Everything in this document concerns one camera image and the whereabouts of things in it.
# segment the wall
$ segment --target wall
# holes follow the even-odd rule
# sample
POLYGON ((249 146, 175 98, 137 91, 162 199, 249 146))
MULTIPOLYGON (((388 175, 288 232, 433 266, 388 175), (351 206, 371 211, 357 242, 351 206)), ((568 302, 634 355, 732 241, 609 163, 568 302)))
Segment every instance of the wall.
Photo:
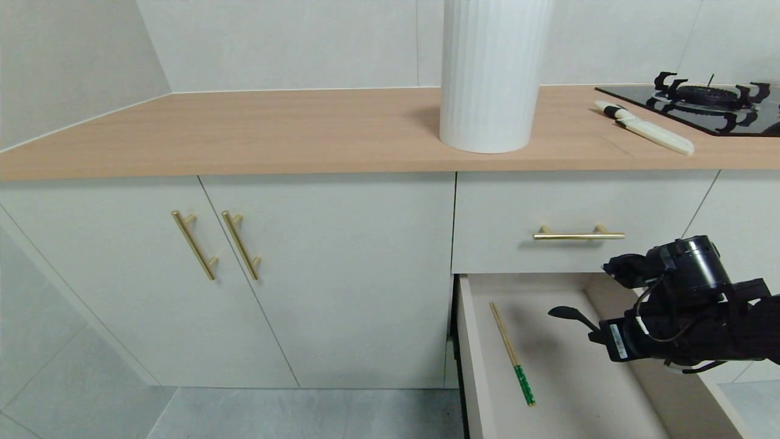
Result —
POLYGON ((0 151, 169 93, 135 0, 0 8, 0 151))
MULTIPOLYGON (((138 4, 178 92, 438 86, 444 1, 138 4)), ((542 80, 780 82, 778 14, 777 0, 558 0, 542 80)))
POLYGON ((146 437, 173 395, 147 386, 0 230, 0 437, 146 437))
POLYGON ((417 85, 415 0, 139 0, 180 91, 417 85))

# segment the ribbed white vase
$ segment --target ribbed white vase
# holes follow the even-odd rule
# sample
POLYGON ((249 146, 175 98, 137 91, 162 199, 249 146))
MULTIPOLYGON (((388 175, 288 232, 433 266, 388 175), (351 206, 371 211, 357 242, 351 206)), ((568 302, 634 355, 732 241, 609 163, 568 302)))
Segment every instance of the ribbed white vase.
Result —
POLYGON ((554 0, 446 0, 441 140, 469 152, 528 144, 554 0))

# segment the barcode label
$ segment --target barcode label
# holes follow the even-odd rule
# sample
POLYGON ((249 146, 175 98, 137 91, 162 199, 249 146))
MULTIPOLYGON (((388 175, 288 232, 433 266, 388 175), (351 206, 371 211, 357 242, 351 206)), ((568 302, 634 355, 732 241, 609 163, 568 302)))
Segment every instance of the barcode label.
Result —
POLYGON ((609 330, 612 332, 612 338, 615 339, 615 346, 618 348, 618 355, 620 355, 620 358, 629 358, 629 353, 626 352, 626 346, 623 346, 623 339, 620 337, 618 325, 609 325, 609 330))

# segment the kitchen counter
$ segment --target kitchen counter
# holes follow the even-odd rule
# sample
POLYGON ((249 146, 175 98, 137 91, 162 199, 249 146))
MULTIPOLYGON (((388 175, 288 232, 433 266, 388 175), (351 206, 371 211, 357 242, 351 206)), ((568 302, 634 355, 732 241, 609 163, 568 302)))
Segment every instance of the kitchen counter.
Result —
POLYGON ((689 138, 687 157, 592 109, 591 86, 542 87, 531 142, 500 155, 438 140, 437 88, 167 95, 0 154, 0 180, 426 171, 780 169, 780 139, 714 137, 627 102, 689 138))

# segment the gold bar handle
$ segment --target gold bar handle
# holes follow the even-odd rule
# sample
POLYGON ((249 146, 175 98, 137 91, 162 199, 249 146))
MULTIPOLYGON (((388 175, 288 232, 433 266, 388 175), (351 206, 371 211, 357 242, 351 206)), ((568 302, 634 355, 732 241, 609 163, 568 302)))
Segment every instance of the gold bar handle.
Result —
POLYGON ((179 225, 179 229, 182 231, 182 234, 184 235, 184 239, 187 240, 187 244, 190 245, 190 248, 193 249, 193 253, 195 253, 195 256, 197 257, 198 262, 200 262, 200 266, 203 267, 203 271, 206 272, 206 276, 208 276, 209 280, 214 280, 216 277, 214 276, 214 268, 217 265, 217 261, 219 260, 216 256, 206 261, 206 258, 203 256, 203 252, 200 251, 200 247, 197 246, 197 242, 193 239, 193 235, 190 233, 189 225, 191 223, 194 223, 197 219, 197 216, 195 214, 190 214, 186 218, 182 218, 182 214, 179 213, 178 210, 174 210, 171 212, 171 215, 173 216, 173 219, 176 221, 176 224, 179 225))
POLYGON ((550 228, 543 225, 538 233, 534 234, 534 239, 539 241, 550 240, 581 240, 581 241, 595 241, 604 239, 626 239, 626 234, 620 232, 610 232, 601 224, 596 224, 596 228, 593 233, 589 234, 554 234, 550 232, 550 228))
POLYGON ((230 212, 225 210, 222 213, 222 219, 225 220, 225 224, 228 226, 230 236, 233 237, 233 241, 236 243, 236 247, 239 248, 241 259, 243 259, 244 263, 246 264, 246 268, 252 275, 252 279, 258 280, 260 277, 257 275, 257 266, 260 265, 260 256, 256 257, 255 259, 250 259, 249 252, 246 251, 246 246, 241 240, 241 235, 239 235, 239 228, 241 227, 243 216, 230 216, 230 212))

